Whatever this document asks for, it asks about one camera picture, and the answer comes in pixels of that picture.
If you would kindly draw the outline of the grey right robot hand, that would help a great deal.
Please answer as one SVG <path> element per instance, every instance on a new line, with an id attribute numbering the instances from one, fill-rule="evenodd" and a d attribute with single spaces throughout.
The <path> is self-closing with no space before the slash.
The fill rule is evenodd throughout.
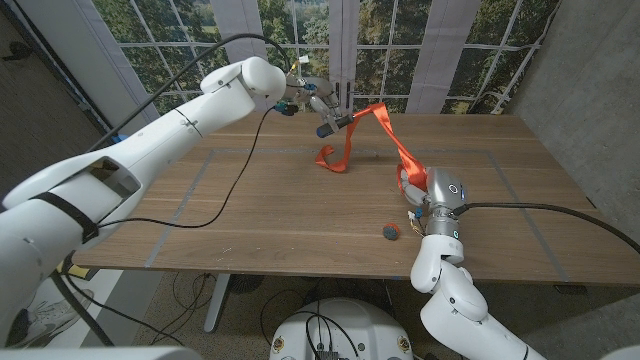
<path id="1" fill-rule="evenodd" d="M 422 190 L 410 183 L 405 170 L 400 172 L 400 188 L 407 201 L 416 207 L 409 214 L 411 226 L 422 236 L 447 235 L 458 240 L 459 220 L 453 211 L 466 204 L 463 184 L 441 168 L 427 168 L 426 176 L 426 189 Z"/>

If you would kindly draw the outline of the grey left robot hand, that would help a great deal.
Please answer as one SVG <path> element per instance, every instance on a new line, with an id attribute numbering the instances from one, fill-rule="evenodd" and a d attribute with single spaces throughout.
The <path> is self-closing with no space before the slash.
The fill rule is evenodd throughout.
<path id="1" fill-rule="evenodd" d="M 288 75 L 283 99 L 311 105 L 323 121 L 323 124 L 316 130 L 316 134 L 320 138 L 337 133 L 340 128 L 351 122 L 349 116 L 342 115 L 335 89 L 326 79 Z"/>

